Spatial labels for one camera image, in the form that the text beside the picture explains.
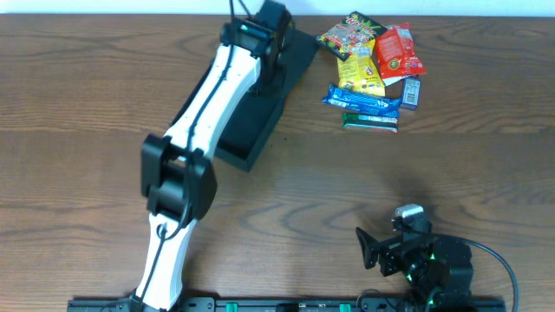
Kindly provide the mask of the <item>red snack bag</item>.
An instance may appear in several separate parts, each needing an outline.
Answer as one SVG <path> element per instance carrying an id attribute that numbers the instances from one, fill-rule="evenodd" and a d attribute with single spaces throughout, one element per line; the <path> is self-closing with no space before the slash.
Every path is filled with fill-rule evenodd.
<path id="1" fill-rule="evenodd" d="M 378 67 L 385 86 L 409 76 L 424 75 L 427 70 L 415 54 L 409 23 L 388 26 L 375 42 Z"/>

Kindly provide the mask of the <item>yellow snack bag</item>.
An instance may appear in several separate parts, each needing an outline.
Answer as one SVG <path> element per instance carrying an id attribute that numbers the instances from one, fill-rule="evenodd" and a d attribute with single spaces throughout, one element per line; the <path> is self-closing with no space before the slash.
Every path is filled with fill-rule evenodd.
<path id="1" fill-rule="evenodd" d="M 337 61 L 338 86 L 362 94 L 383 97 L 385 84 L 372 59 L 375 40 L 361 44 L 346 61 Z"/>

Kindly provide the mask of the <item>black gift box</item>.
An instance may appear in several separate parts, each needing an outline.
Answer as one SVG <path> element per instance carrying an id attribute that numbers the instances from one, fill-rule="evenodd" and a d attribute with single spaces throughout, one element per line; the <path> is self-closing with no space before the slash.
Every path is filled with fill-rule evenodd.
<path id="1" fill-rule="evenodd" d="M 317 52 L 315 40 L 289 26 L 277 88 L 259 93 L 261 61 L 253 55 L 255 23 L 224 25 L 220 45 L 183 108 L 161 139 L 161 160 L 209 166 L 214 158 L 250 170 L 284 111 L 284 103 Z"/>

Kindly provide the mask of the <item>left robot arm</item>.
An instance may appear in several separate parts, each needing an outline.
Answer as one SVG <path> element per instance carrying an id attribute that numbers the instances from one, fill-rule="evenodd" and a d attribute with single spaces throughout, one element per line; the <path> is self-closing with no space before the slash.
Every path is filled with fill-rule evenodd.
<path id="1" fill-rule="evenodd" d="M 277 1 L 263 2 L 246 19 L 231 18 L 189 106 L 163 136 L 145 138 L 140 190 L 147 200 L 150 241 L 130 310 L 169 311 L 177 305 L 191 235 L 217 191 L 212 162 L 219 139 L 243 98 L 273 80 L 284 39 L 293 30 L 291 13 Z"/>

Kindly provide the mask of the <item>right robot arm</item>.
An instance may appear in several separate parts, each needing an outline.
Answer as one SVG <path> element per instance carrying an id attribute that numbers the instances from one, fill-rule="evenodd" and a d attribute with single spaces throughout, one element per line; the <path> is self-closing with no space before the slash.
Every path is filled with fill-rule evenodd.
<path id="1" fill-rule="evenodd" d="M 383 276 L 403 274 L 412 289 L 414 311 L 469 309 L 473 277 L 469 246 L 434 234 L 426 214 L 395 217 L 392 225 L 400 234 L 383 241 L 356 228 L 364 267 L 378 265 Z"/>

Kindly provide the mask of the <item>Haribo gummy candy bag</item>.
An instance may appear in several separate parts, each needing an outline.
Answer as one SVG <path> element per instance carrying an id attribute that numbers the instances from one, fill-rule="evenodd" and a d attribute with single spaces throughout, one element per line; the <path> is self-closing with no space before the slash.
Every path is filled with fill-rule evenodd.
<path id="1" fill-rule="evenodd" d="M 388 28 L 370 17 L 353 11 L 324 34 L 317 36 L 317 43 L 341 61 L 346 61 L 358 48 Z"/>

